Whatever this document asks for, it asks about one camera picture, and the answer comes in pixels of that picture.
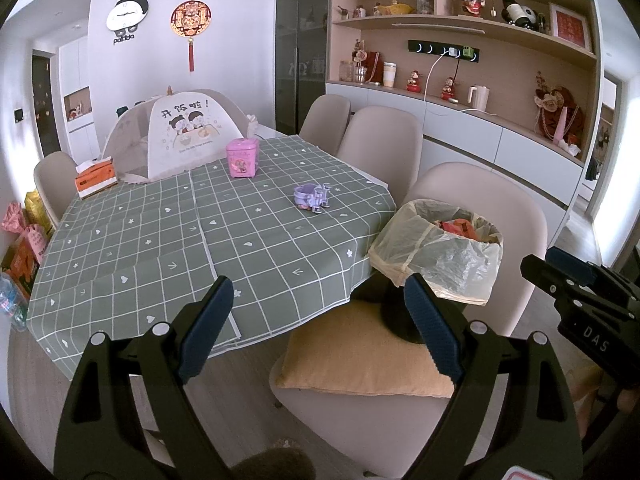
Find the wooden floor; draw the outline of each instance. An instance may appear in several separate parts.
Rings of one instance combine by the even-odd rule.
[[[599,263],[586,202],[578,199],[557,246],[584,260]],[[526,338],[533,330],[545,332],[565,371],[586,357],[559,335],[559,315],[552,300],[536,289],[514,336]],[[199,377],[186,387],[188,397],[216,449],[229,465],[267,449],[282,437],[300,443],[316,466],[319,480],[361,479],[362,468],[316,436],[285,408],[274,407],[268,374],[284,352],[287,335],[210,359]],[[9,391],[14,424],[25,442],[52,468],[58,420],[69,382],[29,332],[12,331],[9,348]],[[134,394],[142,425],[156,429],[144,387],[134,378]],[[498,381],[485,425],[470,459],[484,455],[495,427],[505,381]]]

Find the white kettle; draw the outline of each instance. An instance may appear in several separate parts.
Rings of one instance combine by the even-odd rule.
[[[469,96],[466,99],[468,104],[475,110],[484,112],[486,110],[486,102],[489,98],[489,89],[486,86],[475,85],[469,89]]]

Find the panda clock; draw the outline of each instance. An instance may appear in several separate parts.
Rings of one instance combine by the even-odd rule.
[[[133,35],[127,36],[127,32],[133,33],[138,29],[148,10],[147,0],[118,0],[107,16],[107,28],[116,35],[113,43],[132,39]]]

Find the water bottle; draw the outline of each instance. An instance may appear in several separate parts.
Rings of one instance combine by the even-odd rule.
[[[11,317],[16,330],[22,332],[27,328],[27,306],[20,289],[4,272],[0,273],[0,311]]]

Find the tablecloth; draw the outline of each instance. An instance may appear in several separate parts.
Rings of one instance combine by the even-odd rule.
[[[394,214],[387,190],[298,136],[260,142],[254,178],[226,160],[146,185],[118,184],[67,209],[36,277],[28,328],[68,378],[91,334],[145,333],[200,300],[217,276],[232,313],[211,356],[286,332],[348,301]],[[296,184],[332,184],[321,214]]]

